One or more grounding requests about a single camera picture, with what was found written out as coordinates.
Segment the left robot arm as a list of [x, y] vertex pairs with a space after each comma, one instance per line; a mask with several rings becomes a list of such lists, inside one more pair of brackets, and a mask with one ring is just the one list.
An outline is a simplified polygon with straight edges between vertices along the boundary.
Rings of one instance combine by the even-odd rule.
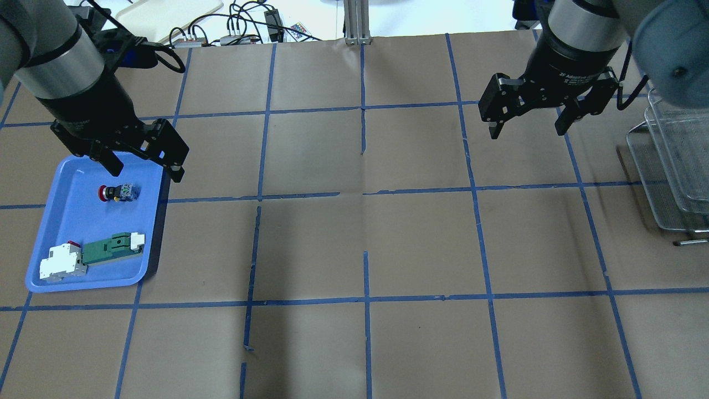
[[162, 166], [170, 179], [184, 177], [189, 148], [167, 119], [151, 124], [135, 114], [116, 78], [117, 68], [168, 68], [185, 73], [172, 48], [132, 34], [121, 23], [92, 28], [62, 1], [3, 1], [2, 89], [13, 78], [55, 117], [51, 130], [76, 157], [86, 156], [113, 176], [129, 152]]

